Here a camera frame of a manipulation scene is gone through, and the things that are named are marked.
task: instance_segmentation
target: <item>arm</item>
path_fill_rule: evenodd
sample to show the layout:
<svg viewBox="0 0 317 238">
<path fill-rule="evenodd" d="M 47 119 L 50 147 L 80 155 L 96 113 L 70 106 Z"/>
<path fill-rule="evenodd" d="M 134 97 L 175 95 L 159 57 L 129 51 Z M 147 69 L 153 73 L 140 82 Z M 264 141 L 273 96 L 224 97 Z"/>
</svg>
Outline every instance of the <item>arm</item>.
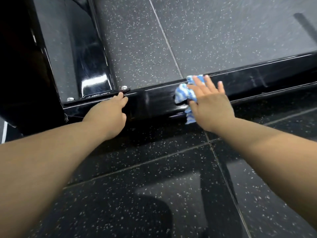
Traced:
<svg viewBox="0 0 317 238">
<path fill-rule="evenodd" d="M 317 143 L 273 128 L 235 118 L 224 87 L 205 76 L 188 85 L 197 123 L 237 150 L 256 173 L 292 209 L 317 228 Z"/>
<path fill-rule="evenodd" d="M 82 122 L 0 145 L 0 237 L 26 232 L 85 157 L 121 132 L 126 103 L 119 93 L 94 106 Z"/>
</svg>

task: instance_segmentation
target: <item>cleaning rag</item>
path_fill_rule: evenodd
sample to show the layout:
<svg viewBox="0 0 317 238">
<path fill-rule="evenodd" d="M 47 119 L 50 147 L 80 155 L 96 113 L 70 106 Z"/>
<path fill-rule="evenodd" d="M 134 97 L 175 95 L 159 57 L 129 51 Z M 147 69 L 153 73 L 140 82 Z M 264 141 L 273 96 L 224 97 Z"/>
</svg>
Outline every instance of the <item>cleaning rag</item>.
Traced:
<svg viewBox="0 0 317 238">
<path fill-rule="evenodd" d="M 197 77 L 200 79 L 201 82 L 205 83 L 203 75 L 198 75 Z M 188 84 L 196 85 L 194 80 L 193 80 L 193 76 L 187 76 L 186 79 L 187 79 Z M 186 83 L 181 83 L 178 86 L 178 88 L 176 88 L 176 90 L 175 90 L 175 103 L 178 104 L 178 103 L 184 102 L 187 99 L 190 99 L 190 100 L 197 102 L 197 98 L 196 98 L 194 91 L 192 89 L 189 89 L 187 87 Z M 190 107 L 188 107 L 185 110 L 185 113 L 186 113 L 186 118 L 187 118 L 186 124 L 196 122 L 195 117 L 194 117 L 193 112 L 192 112 Z"/>
</svg>

